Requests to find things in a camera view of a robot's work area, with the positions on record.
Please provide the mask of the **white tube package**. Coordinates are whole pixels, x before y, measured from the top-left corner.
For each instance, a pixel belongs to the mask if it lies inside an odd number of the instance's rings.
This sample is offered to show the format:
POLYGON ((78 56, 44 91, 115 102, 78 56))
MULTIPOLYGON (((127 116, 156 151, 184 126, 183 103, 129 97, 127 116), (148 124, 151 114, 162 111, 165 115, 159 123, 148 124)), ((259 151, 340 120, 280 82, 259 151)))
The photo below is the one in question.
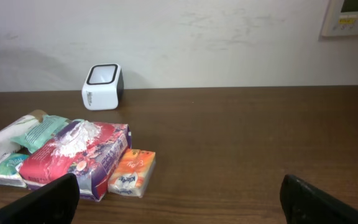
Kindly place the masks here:
POLYGON ((42 110, 34 110, 0 130, 0 158, 5 154, 18 152, 21 146, 11 141, 11 138, 20 136, 40 124, 45 115, 47 115, 47 113, 42 110))

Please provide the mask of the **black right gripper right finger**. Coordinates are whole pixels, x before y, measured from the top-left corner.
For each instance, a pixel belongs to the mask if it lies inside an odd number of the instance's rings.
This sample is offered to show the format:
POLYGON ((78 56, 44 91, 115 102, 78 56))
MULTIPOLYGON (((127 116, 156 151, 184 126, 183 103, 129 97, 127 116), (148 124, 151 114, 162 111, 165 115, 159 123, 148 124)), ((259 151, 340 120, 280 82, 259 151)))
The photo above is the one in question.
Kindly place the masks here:
POLYGON ((358 210, 295 175, 283 178, 280 203, 288 224, 358 224, 358 210))

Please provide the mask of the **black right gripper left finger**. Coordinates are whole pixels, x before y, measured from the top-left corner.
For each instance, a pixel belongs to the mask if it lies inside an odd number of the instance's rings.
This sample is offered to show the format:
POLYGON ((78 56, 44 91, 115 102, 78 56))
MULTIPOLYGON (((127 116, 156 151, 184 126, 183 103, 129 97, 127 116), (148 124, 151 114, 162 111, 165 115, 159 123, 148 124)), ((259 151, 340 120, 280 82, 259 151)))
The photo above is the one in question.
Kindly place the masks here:
POLYGON ((0 224, 71 223, 79 199, 76 175, 65 174, 0 208, 0 224))

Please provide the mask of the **orange pocket tissue pack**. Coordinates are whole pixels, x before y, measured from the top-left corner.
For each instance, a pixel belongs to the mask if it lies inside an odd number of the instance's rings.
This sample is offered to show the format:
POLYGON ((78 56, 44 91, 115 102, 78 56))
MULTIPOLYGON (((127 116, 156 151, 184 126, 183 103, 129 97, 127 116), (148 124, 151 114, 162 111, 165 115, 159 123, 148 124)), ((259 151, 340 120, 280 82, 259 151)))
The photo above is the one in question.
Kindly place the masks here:
POLYGON ((108 181, 108 192, 142 198, 155 167, 156 153, 128 149, 108 181))

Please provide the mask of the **red purple tissue pack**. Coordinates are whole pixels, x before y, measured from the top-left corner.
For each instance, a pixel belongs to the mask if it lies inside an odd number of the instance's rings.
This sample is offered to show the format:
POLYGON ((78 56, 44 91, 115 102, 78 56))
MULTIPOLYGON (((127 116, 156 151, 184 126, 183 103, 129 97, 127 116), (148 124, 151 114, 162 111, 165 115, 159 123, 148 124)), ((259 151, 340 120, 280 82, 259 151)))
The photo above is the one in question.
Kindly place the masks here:
POLYGON ((74 174, 80 197, 100 201, 123 154, 132 147, 128 124, 74 120, 32 153, 19 168, 28 188, 35 190, 74 174))

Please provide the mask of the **green white pocket tissue pack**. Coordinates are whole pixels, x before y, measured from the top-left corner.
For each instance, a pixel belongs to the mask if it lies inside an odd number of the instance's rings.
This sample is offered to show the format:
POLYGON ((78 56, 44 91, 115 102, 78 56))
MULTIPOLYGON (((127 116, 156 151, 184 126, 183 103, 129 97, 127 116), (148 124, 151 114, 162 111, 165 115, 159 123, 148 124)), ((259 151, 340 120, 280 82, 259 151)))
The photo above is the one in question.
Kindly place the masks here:
POLYGON ((28 158, 25 154, 6 154, 0 159, 0 185, 26 188, 27 184, 23 181, 19 168, 28 158))

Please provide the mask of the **teal pouch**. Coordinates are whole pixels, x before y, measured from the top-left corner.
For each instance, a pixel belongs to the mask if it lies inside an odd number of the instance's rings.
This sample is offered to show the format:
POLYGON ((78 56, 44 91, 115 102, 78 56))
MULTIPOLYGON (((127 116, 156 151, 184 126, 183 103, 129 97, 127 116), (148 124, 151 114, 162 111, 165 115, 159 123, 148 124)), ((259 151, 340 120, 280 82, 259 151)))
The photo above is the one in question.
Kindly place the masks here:
POLYGON ((43 121, 24 134, 11 138, 11 141, 27 148, 33 154, 48 140, 58 134, 71 120, 57 115, 44 115, 43 121))

